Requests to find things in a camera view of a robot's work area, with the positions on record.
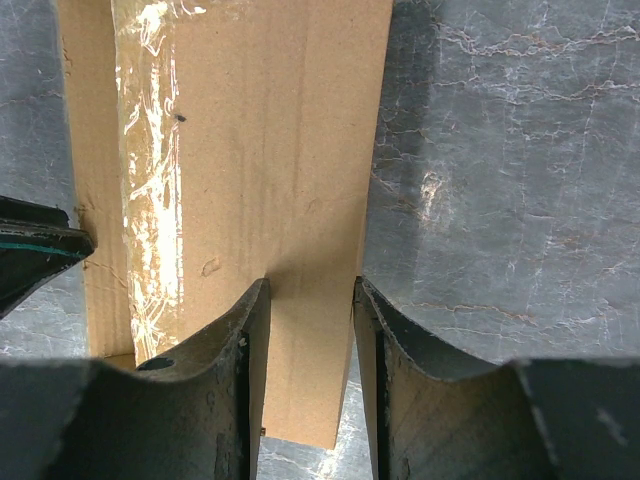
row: dark spot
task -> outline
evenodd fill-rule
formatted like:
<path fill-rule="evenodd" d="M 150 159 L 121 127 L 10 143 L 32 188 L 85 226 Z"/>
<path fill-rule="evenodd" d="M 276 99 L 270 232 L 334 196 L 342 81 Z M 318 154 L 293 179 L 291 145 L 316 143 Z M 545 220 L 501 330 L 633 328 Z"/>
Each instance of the dark spot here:
<path fill-rule="evenodd" d="M 167 357 L 155 357 L 144 362 L 136 370 L 162 370 L 163 368 L 173 367 L 175 363 L 176 362 Z"/>

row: cardboard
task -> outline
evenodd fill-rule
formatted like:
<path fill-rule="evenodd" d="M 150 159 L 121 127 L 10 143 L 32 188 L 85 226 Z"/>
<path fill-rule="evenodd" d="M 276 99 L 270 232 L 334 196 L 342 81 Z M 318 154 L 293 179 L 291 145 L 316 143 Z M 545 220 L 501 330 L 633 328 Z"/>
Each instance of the cardboard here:
<path fill-rule="evenodd" d="M 165 121 L 179 147 L 182 275 L 179 308 L 148 326 L 159 339 L 153 354 L 269 277 L 267 436 L 335 445 L 391 3 L 207 1 L 206 13 L 181 16 L 165 32 L 179 89 Z M 126 231 L 127 272 L 108 7 L 59 0 L 80 213 L 98 243 L 85 271 L 91 349 L 103 356 L 131 351 L 127 280 L 145 254 Z M 135 151 L 133 132 L 125 155 Z M 167 195 L 177 198 L 173 187 Z M 129 220 L 144 214 L 125 207 Z M 140 363 L 147 355 L 138 342 Z"/>
<path fill-rule="evenodd" d="M 58 0 L 80 227 L 95 253 L 84 262 L 89 353 L 133 352 L 122 242 L 115 45 L 110 0 Z"/>
<path fill-rule="evenodd" d="M 270 278 L 267 436 L 335 445 L 390 13 L 388 0 L 221 2 L 176 27 L 179 335 Z"/>

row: gray marble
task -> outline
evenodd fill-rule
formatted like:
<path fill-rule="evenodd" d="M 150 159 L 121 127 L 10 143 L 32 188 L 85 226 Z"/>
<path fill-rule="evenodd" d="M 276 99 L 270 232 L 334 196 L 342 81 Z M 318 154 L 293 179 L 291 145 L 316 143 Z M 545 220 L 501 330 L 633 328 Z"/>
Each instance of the gray marble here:
<path fill-rule="evenodd" d="M 75 218 L 50 0 L 0 0 L 0 195 L 57 206 Z M 81 356 L 87 348 L 79 267 L 40 288 L 0 321 L 0 356 Z"/>
<path fill-rule="evenodd" d="M 365 273 L 490 361 L 640 353 L 640 3 L 397 0 Z"/>

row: black metal part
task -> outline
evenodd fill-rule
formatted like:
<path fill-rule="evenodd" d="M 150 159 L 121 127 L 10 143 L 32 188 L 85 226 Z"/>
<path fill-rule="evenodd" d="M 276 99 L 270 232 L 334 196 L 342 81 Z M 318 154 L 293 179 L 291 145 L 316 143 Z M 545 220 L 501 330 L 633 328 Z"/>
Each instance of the black metal part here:
<path fill-rule="evenodd" d="M 494 366 L 365 279 L 354 318 L 376 479 L 640 478 L 638 360 Z"/>
<path fill-rule="evenodd" d="M 99 360 L 0 364 L 0 478 L 255 478 L 269 324 L 269 283 L 258 280 L 137 372 Z"/>
<path fill-rule="evenodd" d="M 69 228 L 64 211 L 0 197 L 0 319 L 92 253 L 89 234 Z"/>

